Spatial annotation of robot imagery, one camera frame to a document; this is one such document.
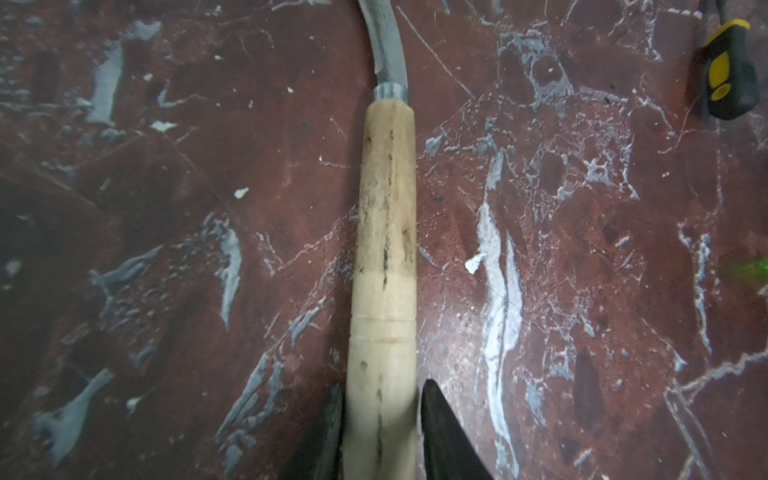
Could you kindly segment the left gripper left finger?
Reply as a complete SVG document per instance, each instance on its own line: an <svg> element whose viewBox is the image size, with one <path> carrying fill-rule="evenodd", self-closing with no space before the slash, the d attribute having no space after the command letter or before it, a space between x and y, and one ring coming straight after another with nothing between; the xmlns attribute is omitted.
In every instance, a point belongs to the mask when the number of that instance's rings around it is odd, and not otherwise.
<svg viewBox="0 0 768 480"><path fill-rule="evenodd" d="M331 387L319 416L302 438L281 478L338 479L343 420L344 392L342 386L336 383Z"/></svg>

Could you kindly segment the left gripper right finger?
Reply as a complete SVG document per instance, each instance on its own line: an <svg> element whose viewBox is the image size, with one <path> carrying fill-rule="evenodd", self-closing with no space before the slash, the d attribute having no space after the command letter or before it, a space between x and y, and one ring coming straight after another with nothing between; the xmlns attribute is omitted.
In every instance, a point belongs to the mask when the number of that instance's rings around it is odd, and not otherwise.
<svg viewBox="0 0 768 480"><path fill-rule="evenodd" d="M433 379L424 383L420 414L427 480L492 479Z"/></svg>

